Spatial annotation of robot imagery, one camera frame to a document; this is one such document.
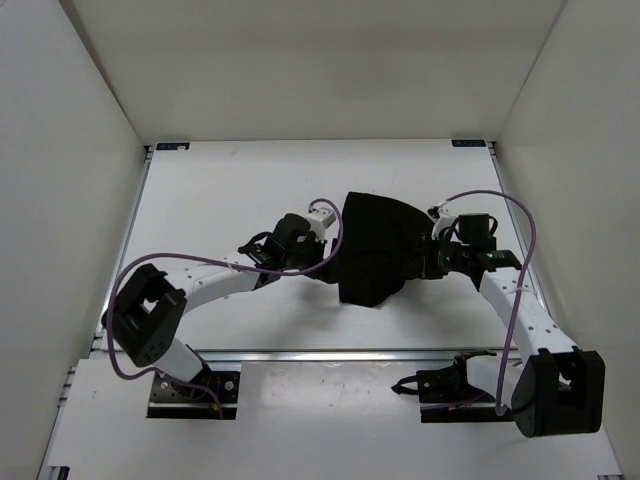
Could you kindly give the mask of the black skirt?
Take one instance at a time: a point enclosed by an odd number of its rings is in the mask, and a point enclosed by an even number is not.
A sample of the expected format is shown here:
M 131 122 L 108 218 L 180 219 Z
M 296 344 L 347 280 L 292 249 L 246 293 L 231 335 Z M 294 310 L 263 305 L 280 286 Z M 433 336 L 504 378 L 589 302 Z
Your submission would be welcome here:
M 338 285 L 339 301 L 373 308 L 424 277 L 423 239 L 433 221 L 402 201 L 350 192 L 342 209 L 343 240 L 319 278 Z

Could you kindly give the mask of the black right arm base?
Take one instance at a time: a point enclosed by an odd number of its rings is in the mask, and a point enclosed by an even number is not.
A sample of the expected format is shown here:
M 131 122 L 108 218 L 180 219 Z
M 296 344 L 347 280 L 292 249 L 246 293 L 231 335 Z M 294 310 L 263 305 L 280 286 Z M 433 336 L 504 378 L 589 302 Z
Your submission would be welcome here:
M 488 350 L 461 352 L 451 365 L 417 370 L 414 375 L 398 380 L 391 390 L 397 395 L 418 398 L 422 424 L 511 423 L 510 410 L 497 415 L 492 394 L 468 382 L 467 363 L 476 357 L 494 359 L 497 354 Z

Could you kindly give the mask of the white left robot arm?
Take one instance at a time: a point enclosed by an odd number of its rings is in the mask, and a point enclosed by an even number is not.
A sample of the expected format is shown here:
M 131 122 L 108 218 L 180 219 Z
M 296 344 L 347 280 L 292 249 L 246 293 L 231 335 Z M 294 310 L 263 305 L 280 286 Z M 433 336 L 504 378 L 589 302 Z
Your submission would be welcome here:
M 164 375 L 188 398 L 203 395 L 212 373 L 176 336 L 182 318 L 215 300 L 269 286 L 285 276 L 312 277 L 332 261 L 326 232 L 341 217 L 312 206 L 281 218 L 222 260 L 196 259 L 167 273 L 147 255 L 127 267 L 124 284 L 112 290 L 101 323 L 108 348 L 120 348 L 138 368 Z

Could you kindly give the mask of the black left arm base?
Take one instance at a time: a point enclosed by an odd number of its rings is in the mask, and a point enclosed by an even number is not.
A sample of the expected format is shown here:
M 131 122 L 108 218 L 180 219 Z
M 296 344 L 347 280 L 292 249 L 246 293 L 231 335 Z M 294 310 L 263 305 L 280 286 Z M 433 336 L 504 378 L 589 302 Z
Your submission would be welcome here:
M 209 364 L 207 388 L 218 398 L 193 387 L 185 387 L 155 374 L 146 416 L 151 419 L 235 420 L 238 410 L 241 370 L 239 364 Z

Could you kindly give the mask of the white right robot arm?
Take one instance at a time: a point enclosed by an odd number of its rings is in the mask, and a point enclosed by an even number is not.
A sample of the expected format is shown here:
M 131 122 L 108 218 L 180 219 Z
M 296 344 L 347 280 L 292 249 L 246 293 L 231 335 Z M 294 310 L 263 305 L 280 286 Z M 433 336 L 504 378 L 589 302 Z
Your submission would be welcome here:
M 422 278 L 468 277 L 504 324 L 520 362 L 488 351 L 458 354 L 449 367 L 420 372 L 422 402 L 455 408 L 490 395 L 528 438 L 597 432 L 604 361 L 582 350 L 540 304 L 525 267 L 511 251 L 498 249 L 496 220 L 489 214 L 452 216 L 442 207 L 427 216 L 433 230 L 421 238 Z

